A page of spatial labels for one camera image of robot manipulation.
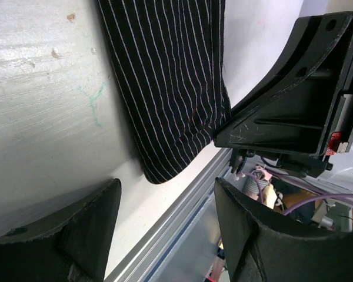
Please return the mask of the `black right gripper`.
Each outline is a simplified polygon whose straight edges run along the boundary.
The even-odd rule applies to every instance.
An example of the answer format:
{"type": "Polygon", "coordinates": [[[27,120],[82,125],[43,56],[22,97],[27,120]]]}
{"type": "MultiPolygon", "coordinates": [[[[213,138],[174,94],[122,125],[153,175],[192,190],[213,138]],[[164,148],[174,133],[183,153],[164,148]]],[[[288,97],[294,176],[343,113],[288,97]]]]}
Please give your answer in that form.
{"type": "Polygon", "coordinates": [[[353,144],[353,11],[295,21],[275,65],[217,131],[232,167],[259,156],[296,177],[330,171],[353,144]]]}

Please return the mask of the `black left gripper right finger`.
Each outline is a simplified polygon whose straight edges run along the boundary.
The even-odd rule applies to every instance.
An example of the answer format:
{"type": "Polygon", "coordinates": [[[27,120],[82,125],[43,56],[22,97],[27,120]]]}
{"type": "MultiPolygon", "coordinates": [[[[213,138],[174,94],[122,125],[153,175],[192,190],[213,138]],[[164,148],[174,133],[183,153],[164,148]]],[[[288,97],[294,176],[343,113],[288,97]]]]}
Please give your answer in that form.
{"type": "Polygon", "coordinates": [[[214,195],[231,281],[353,281],[353,232],[295,221],[223,178],[214,195]]]}

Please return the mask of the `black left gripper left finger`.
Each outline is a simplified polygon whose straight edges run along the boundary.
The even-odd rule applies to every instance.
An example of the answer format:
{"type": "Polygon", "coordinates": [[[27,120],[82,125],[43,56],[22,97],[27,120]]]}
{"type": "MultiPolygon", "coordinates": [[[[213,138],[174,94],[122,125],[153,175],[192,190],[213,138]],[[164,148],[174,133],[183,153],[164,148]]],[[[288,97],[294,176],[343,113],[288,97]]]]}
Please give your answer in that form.
{"type": "Polygon", "coordinates": [[[0,281],[103,281],[120,199],[121,182],[111,179],[0,236],[0,281]]]}

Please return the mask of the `black striped underwear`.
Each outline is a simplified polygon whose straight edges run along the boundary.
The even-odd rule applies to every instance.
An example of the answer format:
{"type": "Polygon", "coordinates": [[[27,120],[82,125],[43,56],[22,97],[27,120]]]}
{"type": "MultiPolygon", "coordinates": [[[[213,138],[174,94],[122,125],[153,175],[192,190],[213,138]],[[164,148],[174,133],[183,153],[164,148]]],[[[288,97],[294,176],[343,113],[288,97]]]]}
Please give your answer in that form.
{"type": "Polygon", "coordinates": [[[146,179],[181,173],[229,119],[224,1],[99,1],[146,179]]]}

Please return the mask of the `aluminium front rail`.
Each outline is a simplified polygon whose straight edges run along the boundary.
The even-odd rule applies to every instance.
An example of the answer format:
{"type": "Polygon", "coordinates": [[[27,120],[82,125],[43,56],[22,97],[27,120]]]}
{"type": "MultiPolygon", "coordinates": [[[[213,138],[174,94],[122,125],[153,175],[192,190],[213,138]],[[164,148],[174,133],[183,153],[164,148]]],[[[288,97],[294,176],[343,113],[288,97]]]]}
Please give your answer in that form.
{"type": "Polygon", "coordinates": [[[205,280],[219,241],[214,181],[228,175],[230,156],[218,152],[106,281],[205,280]]]}

